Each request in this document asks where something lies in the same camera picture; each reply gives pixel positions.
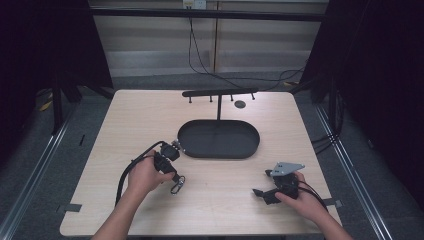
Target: black cable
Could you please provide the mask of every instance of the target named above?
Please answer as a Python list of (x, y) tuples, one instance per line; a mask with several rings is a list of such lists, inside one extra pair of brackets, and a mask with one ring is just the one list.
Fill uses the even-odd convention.
[[(197, 45), (196, 36), (194, 35), (194, 30), (193, 30), (193, 20), (192, 20), (191, 18), (189, 18), (189, 22), (190, 22), (190, 42), (189, 42), (189, 51), (188, 51), (188, 57), (189, 57), (189, 59), (188, 59), (188, 60), (189, 60), (190, 68), (191, 68), (194, 72), (196, 72), (196, 73), (198, 73), (198, 74), (209, 75), (209, 76), (212, 76), (212, 77), (218, 78), (218, 79), (223, 80), (223, 81), (225, 81), (225, 82), (227, 82), (227, 83), (229, 83), (229, 84), (231, 84), (231, 85), (233, 85), (233, 86), (235, 86), (235, 87), (237, 87), (237, 88), (245, 88), (245, 87), (240, 86), (240, 85), (238, 85), (238, 84), (235, 84), (235, 83), (231, 82), (229, 79), (234, 79), (234, 80), (235, 80), (235, 79), (245, 79), (245, 80), (256, 80), (256, 81), (270, 81), (270, 82), (277, 82), (277, 84), (275, 84), (275, 85), (274, 85), (274, 86), (272, 86), (272, 87), (269, 87), (269, 88), (266, 88), (266, 89), (259, 90), (259, 91), (269, 91), (269, 90), (272, 90), (272, 89), (274, 89), (274, 88), (278, 87), (278, 85), (279, 85), (282, 81), (287, 80), (287, 79), (290, 79), (290, 78), (292, 78), (292, 77), (296, 76), (298, 73), (303, 72), (303, 69), (305, 68), (305, 67), (302, 67), (302, 68), (297, 69), (297, 70), (286, 70), (286, 71), (283, 71), (283, 72), (280, 74), (280, 76), (279, 76), (279, 78), (278, 78), (278, 79), (262, 79), (262, 78), (224, 78), (224, 77), (221, 77), (221, 76), (219, 76), (219, 75), (217, 75), (217, 74), (210, 73), (210, 72), (208, 72), (208, 70), (206, 69), (206, 67), (205, 67), (205, 65), (203, 64), (202, 59), (201, 59), (201, 57), (200, 57), (199, 47), (198, 47), (198, 45)], [(200, 72), (200, 71), (196, 70), (196, 69), (193, 67), (193, 65), (191, 64), (192, 38), (193, 38), (194, 45), (195, 45), (195, 47), (196, 47), (197, 57), (198, 57), (198, 59), (199, 59), (200, 65), (202, 66), (202, 69), (203, 69), (203, 71), (204, 71), (204, 72)], [(292, 71), (294, 71), (295, 73), (294, 73), (294, 74), (292, 74), (292, 75), (290, 75), (290, 76), (288, 76), (288, 77), (282, 78), (283, 74), (285, 74), (285, 73), (287, 73), (287, 72), (292, 72)]]
[(299, 190), (302, 190), (302, 191), (307, 192), (307, 193), (311, 194), (312, 196), (314, 196), (318, 200), (318, 202), (321, 203), (322, 207), (325, 208), (325, 210), (327, 210), (327, 212), (328, 212), (327, 205), (325, 205), (324, 201), (321, 199), (321, 197), (318, 194), (314, 193), (315, 190), (311, 191), (310, 189), (306, 189), (306, 188), (303, 188), (303, 187), (297, 187), (297, 188)]
[[(318, 152), (315, 152), (316, 155), (318, 155), (318, 154), (322, 153), (324, 150), (328, 149), (334, 143), (334, 141), (336, 141), (339, 138), (339, 136), (342, 132), (342, 127), (343, 127), (343, 123), (344, 123), (345, 103), (344, 103), (343, 99), (341, 98), (340, 94), (337, 94), (336, 100), (337, 100), (337, 109), (338, 109), (337, 113), (339, 115), (337, 117), (338, 123), (336, 124), (336, 129), (332, 134), (325, 135), (325, 136), (323, 136), (319, 139), (311, 141), (312, 144), (316, 144), (316, 143), (319, 143), (319, 142), (322, 142), (322, 141), (330, 141), (329, 143), (327, 143), (327, 145), (323, 149), (319, 150)], [(314, 149), (317, 150), (318, 148), (320, 148), (324, 145), (325, 144), (321, 144), (317, 147), (314, 147)]]
[(146, 154), (150, 150), (152, 150), (153, 148), (155, 148), (157, 145), (163, 144), (163, 143), (165, 143), (165, 142), (164, 141), (159, 141), (159, 142), (153, 144), (146, 151), (144, 151), (142, 154), (140, 154), (136, 159), (132, 160), (131, 163), (125, 168), (124, 172), (121, 175), (121, 178), (119, 179), (118, 190), (116, 191), (115, 206), (118, 204), (119, 200), (121, 199), (122, 188), (123, 188), (123, 185), (124, 185), (124, 182), (125, 182), (125, 178), (127, 177), (128, 173), (131, 171), (131, 169), (133, 169), (135, 167), (135, 165), (137, 165), (137, 163), (141, 162), (145, 158), (151, 157), (151, 156), (146, 156)]

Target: black metal rod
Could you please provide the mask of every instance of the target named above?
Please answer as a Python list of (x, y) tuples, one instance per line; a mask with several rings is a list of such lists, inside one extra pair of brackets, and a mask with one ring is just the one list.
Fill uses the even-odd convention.
[(216, 120), (221, 120), (221, 105), (222, 105), (222, 95), (218, 95), (218, 114)]
[(235, 88), (235, 89), (215, 89), (215, 90), (194, 90), (184, 91), (183, 97), (204, 97), (219, 95), (237, 95), (246, 93), (257, 93), (258, 88)]
[(277, 13), (277, 12), (248, 12), (223, 10), (193, 10), (193, 9), (144, 9), (124, 7), (98, 7), (89, 9), (92, 15), (97, 16), (134, 16), (134, 17), (180, 17), (180, 18), (216, 18), (216, 19), (252, 19), (252, 20), (279, 20), (322, 22), (329, 19), (325, 14), (313, 13)]

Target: black tape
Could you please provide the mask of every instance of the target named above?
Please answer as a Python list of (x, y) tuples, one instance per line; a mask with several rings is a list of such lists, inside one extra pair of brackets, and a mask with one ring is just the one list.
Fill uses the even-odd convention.
[(57, 213), (66, 213), (66, 212), (79, 212), (81, 210), (81, 204), (67, 204), (67, 205), (59, 205), (56, 209)]

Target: forearm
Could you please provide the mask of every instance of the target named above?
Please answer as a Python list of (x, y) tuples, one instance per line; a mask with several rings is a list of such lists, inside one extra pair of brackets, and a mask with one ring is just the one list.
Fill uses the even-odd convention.
[(330, 214), (322, 216), (314, 222), (327, 240), (353, 239)]
[(92, 239), (126, 239), (138, 206), (148, 191), (134, 193), (125, 191), (115, 209)]

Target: aluminum rail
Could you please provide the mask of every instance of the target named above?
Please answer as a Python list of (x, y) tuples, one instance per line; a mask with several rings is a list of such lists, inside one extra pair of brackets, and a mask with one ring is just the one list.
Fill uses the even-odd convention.
[[(316, 105), (315, 108), (327, 135), (329, 137), (333, 136), (333, 132), (328, 123), (329, 119), (324, 108), (320, 105)], [(342, 142), (338, 138), (330, 138), (333, 142), (333, 147), (336, 151), (337, 156), (339, 157), (340, 163), (343, 169), (345, 170), (346, 175), (350, 183), (352, 184), (353, 189), (355, 190), (356, 196), (358, 197), (359, 202), (361, 203), (362, 208), (364, 209), (365, 214), (367, 215), (368, 220), (370, 221), (371, 226), (373, 227), (378, 239), (392, 240), (393, 238), (382, 215), (380, 214), (380, 211), (378, 211), (376, 205), (374, 204), (374, 201), (372, 200), (367, 189), (365, 188), (365, 185), (362, 182), (362, 179), (359, 176), (358, 172), (356, 171), (355, 166), (352, 160), (350, 159), (349, 155), (347, 154), (347, 151), (344, 148)]]
[(0, 226), (0, 239), (1, 240), (10, 240), (15, 234), (16, 229), (18, 228), (19, 223), (21, 222), (35, 191), (37, 190), (40, 182), (44, 176), (44, 173), (47, 171), (47, 168), (52, 161), (53, 155), (56, 152), (60, 142), (62, 141), (63, 136), (69, 125), (69, 120), (74, 114), (77, 108), (77, 104), (73, 104), (70, 109), (69, 114), (62, 127), (58, 130), (55, 135), (50, 137), (49, 143), (44, 149), (43, 154), (38, 160), (37, 165), (35, 166), (34, 171), (31, 173), (28, 181), (26, 182), (24, 188), (19, 194), (18, 199), (15, 201), (13, 207), (7, 213), (4, 221)]
[(171, 18), (216, 18), (216, 19), (251, 19), (323, 22), (330, 19), (345, 19), (346, 17), (327, 16), (313, 13), (277, 13), (227, 10), (198, 10), (198, 9), (145, 9), (125, 7), (91, 6), (90, 9), (52, 8), (67, 13), (88, 12), (96, 16), (132, 16), (132, 17), (171, 17)]

